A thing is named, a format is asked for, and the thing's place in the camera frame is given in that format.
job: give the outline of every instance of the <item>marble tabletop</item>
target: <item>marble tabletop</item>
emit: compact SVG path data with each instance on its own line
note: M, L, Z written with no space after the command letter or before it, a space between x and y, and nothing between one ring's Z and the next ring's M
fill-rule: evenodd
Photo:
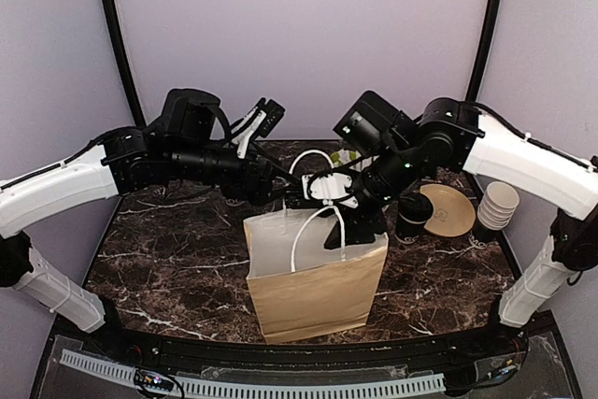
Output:
M339 150L339 141L271 141L262 147L283 166L303 150ZM324 167L308 156L297 173ZM476 205L463 175L440 171L439 182ZM107 230L87 288L117 305L123 324L138 331L211 341L263 343L249 296L249 255L243 220L272 211L230 205L218 190L189 182L127 196ZM394 228L396 206L386 211ZM467 237L423 235L409 246L390 234L388 257L367 325L295 343L383 341L472 329L485 324L492 300L514 279L497 243L473 249Z

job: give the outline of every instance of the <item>round wooden plate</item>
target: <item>round wooden plate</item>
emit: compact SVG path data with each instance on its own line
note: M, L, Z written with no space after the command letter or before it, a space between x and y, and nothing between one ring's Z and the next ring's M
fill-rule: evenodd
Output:
M426 184L420 193L427 196L434 206L434 215L424 229L441 237L458 237L474 226L476 210L461 192L443 184Z

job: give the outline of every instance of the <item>black pole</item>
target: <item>black pole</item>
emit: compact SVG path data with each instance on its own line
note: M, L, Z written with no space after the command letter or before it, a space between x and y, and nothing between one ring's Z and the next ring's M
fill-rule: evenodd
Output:
M492 43L492 36L494 35L494 26L496 25L496 17L498 16L498 7L501 0L488 0L486 5L486 15L484 16L484 24L482 25L482 33L479 37L479 44L477 46L476 61L469 80L469 87L467 88L466 102L475 102L479 94L479 87L482 84L484 77L484 70L486 69L486 62L490 54L490 45Z
M136 126L145 128L147 126L135 83L133 82L133 75L131 74L131 67L129 66L129 59L127 52L124 49L124 41L122 40L121 25L119 24L119 16L116 12L116 4L114 0L102 0L104 6L104 15L106 16L106 24L112 41L112 50L114 51L114 58L121 74L122 87L133 115L133 120Z

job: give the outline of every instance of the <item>beige plate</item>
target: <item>beige plate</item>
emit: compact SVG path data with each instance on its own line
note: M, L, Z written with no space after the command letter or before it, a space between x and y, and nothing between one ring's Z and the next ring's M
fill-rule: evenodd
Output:
M434 205L434 215L424 229L441 237L458 237L467 233L476 221L476 210L461 192L442 184L420 187Z

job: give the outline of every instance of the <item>black lid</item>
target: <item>black lid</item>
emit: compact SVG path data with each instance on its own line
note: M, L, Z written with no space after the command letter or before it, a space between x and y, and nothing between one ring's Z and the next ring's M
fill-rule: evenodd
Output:
M427 221L434 215L434 206L422 193L411 193L399 200L399 213L411 221Z

